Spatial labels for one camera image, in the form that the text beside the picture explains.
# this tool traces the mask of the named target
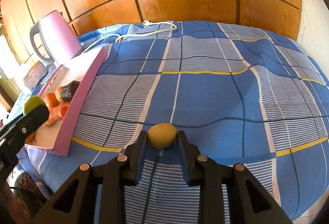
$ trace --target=kettle handle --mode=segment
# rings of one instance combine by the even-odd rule
[[[42,54],[39,52],[39,50],[36,46],[36,43],[34,42],[34,36],[36,34],[39,34],[41,42],[43,44],[43,47],[44,47],[45,51],[47,52],[47,54],[49,55],[49,58],[46,58],[46,57],[42,56]],[[51,57],[51,54],[48,51],[47,45],[46,45],[46,43],[43,39],[41,30],[40,30],[40,23],[39,22],[36,22],[34,24],[34,26],[32,26],[31,29],[30,29],[30,41],[31,41],[32,48],[33,48],[34,52],[36,53],[36,55],[38,56],[40,61],[42,61],[44,63],[47,63],[47,64],[52,64],[52,63],[55,62],[55,60]]]

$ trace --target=kettle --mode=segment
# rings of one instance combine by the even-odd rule
[[[39,52],[34,41],[36,34],[39,34],[49,58],[43,57]],[[57,67],[66,64],[83,51],[78,38],[57,10],[42,17],[31,27],[30,40],[39,60],[46,64],[54,63]]]

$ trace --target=tiled floor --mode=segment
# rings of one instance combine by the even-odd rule
[[[297,42],[329,77],[329,10],[323,0],[302,0]],[[329,196],[329,188],[294,224],[311,224]]]

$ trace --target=pink box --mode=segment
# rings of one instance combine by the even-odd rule
[[[106,50],[103,47],[93,49],[74,57],[53,73],[38,96],[44,98],[47,93],[55,92],[58,87],[65,86],[73,80],[81,83],[64,119],[57,121],[50,127],[41,126],[38,128],[35,141],[25,144],[27,148],[44,149],[47,153],[67,156],[81,108],[106,55]]]

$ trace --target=plaid bedsheet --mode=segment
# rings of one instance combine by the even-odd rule
[[[175,24],[174,32],[99,41],[94,47],[105,47],[108,57],[84,102],[69,156],[31,152],[32,165],[55,191],[81,163],[107,163],[141,130],[168,122],[216,162],[244,163],[294,220],[329,183],[328,79],[295,41],[276,33]],[[164,28],[116,25],[79,39],[88,46],[111,32]],[[175,146],[150,148],[139,185],[126,187],[125,195],[127,223],[197,223],[199,189],[185,185]]]

